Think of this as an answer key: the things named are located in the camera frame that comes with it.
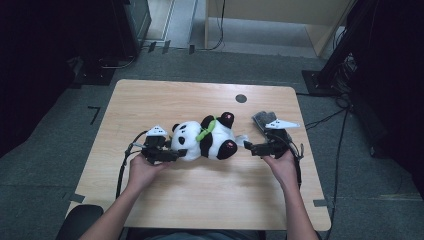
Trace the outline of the black angled floor tape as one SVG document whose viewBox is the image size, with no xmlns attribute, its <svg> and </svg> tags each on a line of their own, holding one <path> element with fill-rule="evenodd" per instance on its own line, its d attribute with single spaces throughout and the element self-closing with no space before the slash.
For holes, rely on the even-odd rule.
<svg viewBox="0 0 424 240">
<path fill-rule="evenodd" d="M 98 116 L 98 114 L 101 110 L 101 107 L 99 107 L 99 106 L 87 106 L 87 108 L 95 111 L 95 113 L 94 113 L 94 115 L 93 115 L 93 117 L 90 121 L 90 125 L 93 125 L 95 123 L 96 119 L 97 119 L 97 116 Z"/>
</svg>

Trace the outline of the panda plush toy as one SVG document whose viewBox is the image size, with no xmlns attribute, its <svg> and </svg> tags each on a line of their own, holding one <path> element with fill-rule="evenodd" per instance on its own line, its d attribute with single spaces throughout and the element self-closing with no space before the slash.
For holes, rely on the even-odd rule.
<svg viewBox="0 0 424 240">
<path fill-rule="evenodd" d="M 225 160 L 233 156 L 238 147 L 248 141 L 247 135 L 235 136 L 232 130 L 235 117 L 231 112 L 220 116 L 206 116 L 201 123 L 187 121 L 175 124 L 171 137 L 172 150 L 186 150 L 184 161 L 200 157 L 211 160 Z"/>
</svg>

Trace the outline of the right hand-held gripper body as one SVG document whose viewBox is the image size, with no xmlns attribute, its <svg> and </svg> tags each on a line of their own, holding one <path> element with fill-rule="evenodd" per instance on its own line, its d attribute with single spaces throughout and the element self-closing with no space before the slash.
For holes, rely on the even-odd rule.
<svg viewBox="0 0 424 240">
<path fill-rule="evenodd" d="M 280 158 L 289 150 L 296 158 L 300 157 L 297 146 L 293 143 L 287 128 L 299 127 L 299 124 L 276 119 L 265 124 L 265 137 L 267 140 L 266 155 L 274 155 Z"/>
</svg>

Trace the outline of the person's left hand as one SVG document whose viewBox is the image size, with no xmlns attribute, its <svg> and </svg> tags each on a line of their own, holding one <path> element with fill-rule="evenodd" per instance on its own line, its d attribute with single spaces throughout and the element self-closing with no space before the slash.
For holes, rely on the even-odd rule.
<svg viewBox="0 0 424 240">
<path fill-rule="evenodd" d="M 140 194 L 162 170 L 169 166 L 169 162 L 151 165 L 143 155 L 139 154 L 135 156 L 130 161 L 130 172 L 126 190 Z"/>
</svg>

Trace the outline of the dark cabinet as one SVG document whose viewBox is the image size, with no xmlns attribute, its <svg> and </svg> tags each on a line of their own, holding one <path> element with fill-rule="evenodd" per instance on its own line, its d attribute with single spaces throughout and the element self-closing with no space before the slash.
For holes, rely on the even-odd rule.
<svg viewBox="0 0 424 240">
<path fill-rule="evenodd" d="M 118 58 L 137 57 L 151 24 L 147 0 L 111 0 Z"/>
</svg>

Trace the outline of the light wooden cabinet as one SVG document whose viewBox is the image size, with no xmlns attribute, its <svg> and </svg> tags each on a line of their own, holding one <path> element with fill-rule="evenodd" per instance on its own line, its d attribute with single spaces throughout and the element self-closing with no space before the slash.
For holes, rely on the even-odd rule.
<svg viewBox="0 0 424 240">
<path fill-rule="evenodd" d="M 209 18 L 257 20 L 304 24 L 317 56 L 345 23 L 357 0 L 206 0 L 205 40 L 208 46 Z"/>
</svg>

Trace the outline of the person's clothing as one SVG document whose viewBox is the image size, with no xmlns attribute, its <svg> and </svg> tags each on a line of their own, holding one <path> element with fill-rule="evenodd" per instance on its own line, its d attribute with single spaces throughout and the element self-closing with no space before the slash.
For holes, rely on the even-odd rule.
<svg viewBox="0 0 424 240">
<path fill-rule="evenodd" d="M 262 230 L 130 228 L 126 240 L 266 240 Z"/>
</svg>

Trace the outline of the grey cloth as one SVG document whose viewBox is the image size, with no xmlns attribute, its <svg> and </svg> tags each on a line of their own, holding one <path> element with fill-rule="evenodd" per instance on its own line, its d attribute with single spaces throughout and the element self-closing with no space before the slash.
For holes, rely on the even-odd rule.
<svg viewBox="0 0 424 240">
<path fill-rule="evenodd" d="M 264 137 L 266 137 L 267 133 L 274 133 L 274 130 L 265 127 L 266 124 L 269 124 L 277 119 L 274 112 L 260 111 L 253 115 L 252 119 Z"/>
</svg>

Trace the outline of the person's right hand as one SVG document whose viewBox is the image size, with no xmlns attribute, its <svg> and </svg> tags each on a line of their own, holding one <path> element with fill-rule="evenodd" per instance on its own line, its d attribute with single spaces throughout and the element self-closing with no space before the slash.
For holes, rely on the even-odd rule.
<svg viewBox="0 0 424 240">
<path fill-rule="evenodd" d="M 290 151 L 286 151 L 280 158 L 264 156 L 263 160 L 269 165 L 277 181 L 284 191 L 298 190 L 295 158 Z"/>
</svg>

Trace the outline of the dark curtain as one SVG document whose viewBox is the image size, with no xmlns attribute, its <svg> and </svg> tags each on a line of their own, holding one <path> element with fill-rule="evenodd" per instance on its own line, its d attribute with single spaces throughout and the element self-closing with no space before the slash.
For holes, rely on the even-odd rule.
<svg viewBox="0 0 424 240">
<path fill-rule="evenodd" d="M 372 147 L 407 170 L 424 199 L 424 0 L 359 0 L 349 85 Z"/>
<path fill-rule="evenodd" d="M 77 29 L 103 0 L 0 0 L 0 158 L 22 144 L 74 81 Z"/>
</svg>

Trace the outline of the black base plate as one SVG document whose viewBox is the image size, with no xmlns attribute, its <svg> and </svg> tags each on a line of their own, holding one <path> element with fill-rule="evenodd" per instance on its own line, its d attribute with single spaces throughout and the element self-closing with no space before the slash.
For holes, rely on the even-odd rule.
<svg viewBox="0 0 424 240">
<path fill-rule="evenodd" d="M 108 86 L 111 83 L 115 70 L 101 65 L 98 59 L 79 58 L 75 66 L 76 76 L 73 85 L 79 88 L 82 85 Z"/>
</svg>

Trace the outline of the black metal stand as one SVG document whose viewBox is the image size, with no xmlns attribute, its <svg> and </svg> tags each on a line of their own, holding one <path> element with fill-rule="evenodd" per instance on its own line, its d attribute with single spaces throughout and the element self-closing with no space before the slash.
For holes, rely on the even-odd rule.
<svg viewBox="0 0 424 240">
<path fill-rule="evenodd" d="M 311 96 L 337 96 L 343 93 L 337 87 L 337 71 L 343 65 L 359 36 L 365 29 L 367 16 L 371 14 L 380 0 L 359 0 L 348 15 L 348 27 L 327 63 L 320 71 L 303 70 L 302 77 Z"/>
</svg>

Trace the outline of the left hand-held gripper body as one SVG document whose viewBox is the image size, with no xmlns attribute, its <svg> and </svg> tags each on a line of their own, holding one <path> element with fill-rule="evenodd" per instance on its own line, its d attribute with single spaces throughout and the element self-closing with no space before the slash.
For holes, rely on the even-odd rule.
<svg viewBox="0 0 424 240">
<path fill-rule="evenodd" d="M 142 146 L 142 154 L 149 163 L 155 164 L 158 161 L 157 155 L 163 150 L 166 136 L 167 131 L 159 125 L 152 127 L 146 132 L 146 139 Z"/>
</svg>

